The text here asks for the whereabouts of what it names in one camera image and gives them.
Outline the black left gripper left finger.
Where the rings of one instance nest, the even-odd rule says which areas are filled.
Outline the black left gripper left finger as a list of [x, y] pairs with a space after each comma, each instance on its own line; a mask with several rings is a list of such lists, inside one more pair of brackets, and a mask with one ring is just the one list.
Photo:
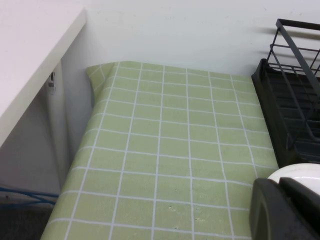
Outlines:
[[279, 185], [268, 178], [253, 183], [249, 226], [254, 240], [318, 240], [320, 224], [309, 224]]

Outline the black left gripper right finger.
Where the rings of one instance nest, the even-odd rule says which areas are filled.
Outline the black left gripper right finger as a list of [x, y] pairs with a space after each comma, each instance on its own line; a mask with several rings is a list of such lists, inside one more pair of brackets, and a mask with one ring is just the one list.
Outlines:
[[320, 224], [320, 196], [317, 193], [289, 177], [281, 177], [279, 186], [310, 225]]

